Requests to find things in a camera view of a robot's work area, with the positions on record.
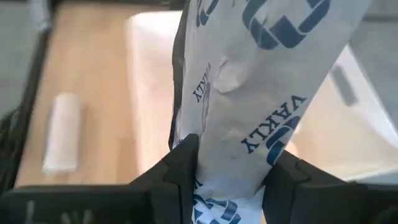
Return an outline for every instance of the wooden surface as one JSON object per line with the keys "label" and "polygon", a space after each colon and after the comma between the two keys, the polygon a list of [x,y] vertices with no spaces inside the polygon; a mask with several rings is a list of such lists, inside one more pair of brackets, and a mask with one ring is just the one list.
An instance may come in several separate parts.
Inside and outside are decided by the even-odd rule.
{"label": "wooden surface", "polygon": [[[77,4],[60,7],[32,113],[16,186],[121,184],[137,176],[126,65],[126,20],[149,6]],[[45,175],[47,121],[61,92],[83,102],[80,167]]]}

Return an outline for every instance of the rolled paper towel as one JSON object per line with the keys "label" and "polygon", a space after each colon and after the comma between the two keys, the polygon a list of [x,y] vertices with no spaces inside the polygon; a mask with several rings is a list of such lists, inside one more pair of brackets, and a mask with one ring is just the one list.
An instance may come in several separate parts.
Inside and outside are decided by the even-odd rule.
{"label": "rolled paper towel", "polygon": [[59,94],[53,103],[43,171],[73,172],[78,167],[81,101],[71,93]]}

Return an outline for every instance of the blue logo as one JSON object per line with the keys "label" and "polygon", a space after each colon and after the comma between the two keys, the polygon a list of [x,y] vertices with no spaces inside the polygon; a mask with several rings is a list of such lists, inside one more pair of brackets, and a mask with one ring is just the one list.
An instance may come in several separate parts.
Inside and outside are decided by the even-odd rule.
{"label": "blue logo", "polygon": [[209,75],[210,75],[211,65],[208,63],[205,72],[201,80],[199,81],[197,87],[192,92],[192,95],[195,96],[197,103],[202,100],[202,109],[201,109],[201,123],[202,123],[202,132],[206,129],[207,123],[207,114],[209,110],[209,98],[210,98],[210,82],[209,82]]}
{"label": "blue logo", "polygon": [[330,0],[307,0],[312,13],[296,28],[286,16],[282,16],[269,30],[254,16],[267,0],[247,0],[242,19],[257,45],[264,50],[272,50],[279,44],[292,49],[326,16]]}
{"label": "blue logo", "polygon": [[286,145],[287,137],[297,127],[301,117],[294,116],[293,112],[299,109],[306,98],[291,96],[290,101],[283,103],[277,110],[262,121],[241,143],[246,146],[248,154],[252,154],[265,142],[269,150],[267,163],[275,165]]}
{"label": "blue logo", "polygon": [[[207,209],[211,210],[214,207],[220,207],[224,209],[223,214],[221,215],[221,219],[228,222],[228,224],[238,224],[241,221],[241,216],[236,213],[238,209],[238,205],[231,200],[214,200],[214,199],[206,199],[204,200],[201,196],[194,194],[193,195],[193,206],[198,204],[204,205]],[[203,215],[203,212],[193,209],[193,218],[197,224],[205,224],[205,222],[200,220],[200,217]],[[209,224],[220,224],[217,220],[212,219]]]}
{"label": "blue logo", "polygon": [[279,155],[285,148],[285,143],[283,143],[280,139],[287,135],[290,132],[294,132],[297,125],[299,124],[300,116],[295,116],[284,123],[276,133],[271,136],[268,141],[266,142],[266,146],[269,149],[267,155],[267,163],[270,165],[275,165],[276,160],[278,159]]}
{"label": "blue logo", "polygon": [[200,25],[206,25],[207,21],[209,20],[210,14],[214,11],[218,4],[218,0],[212,0],[210,3],[209,8],[206,10],[203,8],[202,5],[203,0],[197,0],[197,6],[198,6],[198,14],[197,14],[197,27],[200,27]]}

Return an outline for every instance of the white plastic bag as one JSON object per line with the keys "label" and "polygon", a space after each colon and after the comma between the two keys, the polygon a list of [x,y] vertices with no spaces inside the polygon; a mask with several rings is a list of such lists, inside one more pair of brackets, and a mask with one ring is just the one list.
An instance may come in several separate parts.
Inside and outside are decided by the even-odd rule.
{"label": "white plastic bag", "polygon": [[175,144],[201,136],[194,222],[260,222],[261,182],[369,3],[190,2]]}

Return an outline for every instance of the gray floor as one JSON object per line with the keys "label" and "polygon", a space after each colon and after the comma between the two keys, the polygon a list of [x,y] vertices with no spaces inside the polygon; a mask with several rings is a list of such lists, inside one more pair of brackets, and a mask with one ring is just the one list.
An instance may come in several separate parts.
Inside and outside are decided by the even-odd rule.
{"label": "gray floor", "polygon": [[375,0],[368,15],[384,19],[362,22],[350,45],[398,127],[398,1]]}
{"label": "gray floor", "polygon": [[0,2],[0,117],[21,100],[35,41],[29,5]]}

